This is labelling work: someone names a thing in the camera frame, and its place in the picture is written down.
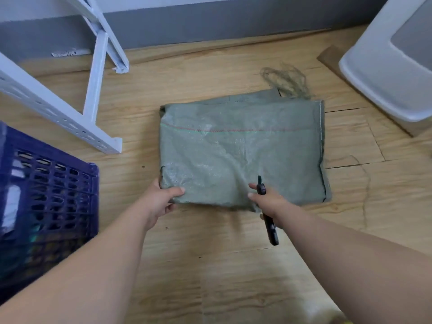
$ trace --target person's left arm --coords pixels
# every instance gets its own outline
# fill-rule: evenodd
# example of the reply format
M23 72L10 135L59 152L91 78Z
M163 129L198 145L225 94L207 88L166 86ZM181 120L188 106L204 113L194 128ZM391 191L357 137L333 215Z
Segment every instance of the person's left arm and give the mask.
M146 232L184 189L158 180L107 229L0 307L1 323L123 322Z

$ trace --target white wall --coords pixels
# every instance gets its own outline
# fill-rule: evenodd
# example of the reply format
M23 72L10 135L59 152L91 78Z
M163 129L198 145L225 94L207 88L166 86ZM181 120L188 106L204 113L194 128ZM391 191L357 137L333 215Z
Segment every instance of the white wall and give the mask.
M103 12L158 8L224 0L96 0ZM64 0L1 0L0 22L76 15Z

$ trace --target polypropylene sack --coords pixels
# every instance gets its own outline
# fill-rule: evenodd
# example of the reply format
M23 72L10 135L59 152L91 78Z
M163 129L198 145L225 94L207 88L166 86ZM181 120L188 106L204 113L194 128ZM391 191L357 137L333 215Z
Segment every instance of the polypropylene sack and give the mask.
M161 107L161 187L176 203L256 210L249 182L302 205L331 198L323 168L324 103L277 89Z

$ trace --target white metal shelf frame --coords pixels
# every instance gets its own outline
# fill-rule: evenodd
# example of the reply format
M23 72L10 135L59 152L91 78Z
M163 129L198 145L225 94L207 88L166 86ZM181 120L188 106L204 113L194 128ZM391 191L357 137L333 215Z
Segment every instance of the white metal shelf frame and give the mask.
M95 0L67 0L84 17L96 36L83 114L0 53L0 91L107 154L122 152L122 138L112 138L96 126L106 54L117 73L129 71L129 61Z

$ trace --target hand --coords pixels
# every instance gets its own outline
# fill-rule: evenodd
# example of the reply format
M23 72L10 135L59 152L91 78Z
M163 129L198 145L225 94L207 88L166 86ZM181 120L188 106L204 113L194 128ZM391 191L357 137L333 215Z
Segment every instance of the hand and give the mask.
M156 178L144 192L139 203L145 207L147 222L145 230L153 228L160 216L166 215L176 209L177 205L169 203L175 196L182 196L185 188L170 187L169 189L161 189L159 179Z
M255 183L249 183L249 187L251 189L256 190L257 185ZM255 202L258 207L261 208L264 214L273 218L274 223L280 227L278 220L278 212L284 207L289 206L289 202L285 200L285 198L279 193L272 189L271 187L266 186L267 193L265 195L259 195L256 193L248 193L247 197Z

